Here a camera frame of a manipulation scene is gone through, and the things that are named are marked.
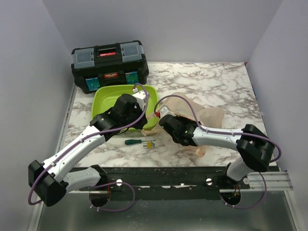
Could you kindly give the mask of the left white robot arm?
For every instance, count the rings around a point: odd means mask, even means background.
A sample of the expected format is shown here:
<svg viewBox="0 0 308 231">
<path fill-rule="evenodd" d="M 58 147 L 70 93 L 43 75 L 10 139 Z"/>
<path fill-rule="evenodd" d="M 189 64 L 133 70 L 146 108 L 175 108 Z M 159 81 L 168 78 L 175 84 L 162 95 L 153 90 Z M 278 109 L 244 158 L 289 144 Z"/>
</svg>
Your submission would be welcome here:
<svg viewBox="0 0 308 231">
<path fill-rule="evenodd" d="M 28 166 L 30 194 L 36 193 L 46 206 L 58 203 L 69 191 L 94 187 L 101 179 L 97 167 L 72 173 L 71 169 L 88 153 L 126 128 L 142 129 L 147 123 L 145 112 L 149 94 L 141 90 L 122 94 L 114 106 L 97 114 L 85 130 L 60 152 L 42 163 Z"/>
</svg>

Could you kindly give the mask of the translucent orange plastic bag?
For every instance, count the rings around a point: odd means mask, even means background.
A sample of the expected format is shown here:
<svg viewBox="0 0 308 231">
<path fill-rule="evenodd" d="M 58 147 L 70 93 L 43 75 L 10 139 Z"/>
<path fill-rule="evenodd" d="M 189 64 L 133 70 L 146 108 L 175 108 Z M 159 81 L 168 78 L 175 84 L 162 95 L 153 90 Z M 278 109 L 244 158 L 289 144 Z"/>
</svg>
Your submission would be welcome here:
<svg viewBox="0 0 308 231">
<path fill-rule="evenodd" d="M 173 95 L 179 95 L 188 100 L 188 102 L 192 105 L 197 119 L 199 120 L 202 126 L 210 127 L 210 128 L 222 128 L 222 120 L 225 116 L 225 111 L 220 107 L 208 107 L 205 108 L 204 106 L 195 103 L 191 99 L 189 99 L 185 94 L 181 92 L 175 92 Z M 189 108 L 188 104 L 181 98 L 178 97 L 168 97 L 165 99 L 161 106 L 166 105 L 170 111 L 172 111 L 177 116 L 183 116 L 185 118 L 194 120 L 193 114 L 191 109 Z M 184 151 L 190 151 L 196 154 L 197 157 L 203 157 L 209 148 L 206 145 L 193 147 L 193 146 L 182 146 L 180 144 L 175 143 L 172 140 L 172 137 L 167 134 L 163 128 L 159 125 L 156 125 L 151 130 L 142 130 L 141 131 L 143 136 L 151 136 L 157 135 L 159 139 L 162 140 L 163 144 L 168 148 L 175 147 L 177 149 L 183 148 Z"/>
</svg>

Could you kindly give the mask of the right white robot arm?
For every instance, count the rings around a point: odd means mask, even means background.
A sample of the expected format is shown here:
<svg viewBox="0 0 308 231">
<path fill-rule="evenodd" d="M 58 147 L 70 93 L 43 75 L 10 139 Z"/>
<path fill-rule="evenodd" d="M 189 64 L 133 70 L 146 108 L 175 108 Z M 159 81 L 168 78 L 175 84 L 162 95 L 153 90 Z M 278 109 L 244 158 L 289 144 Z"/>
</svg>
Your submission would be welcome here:
<svg viewBox="0 0 308 231">
<path fill-rule="evenodd" d="M 247 124 L 243 129 L 220 129 L 198 126 L 195 121 L 181 116 L 166 115 L 159 125 L 175 143 L 182 146 L 215 146 L 237 151 L 240 157 L 230 163 L 226 177 L 240 181 L 245 175 L 267 172 L 274 144 L 254 125 Z"/>
</svg>

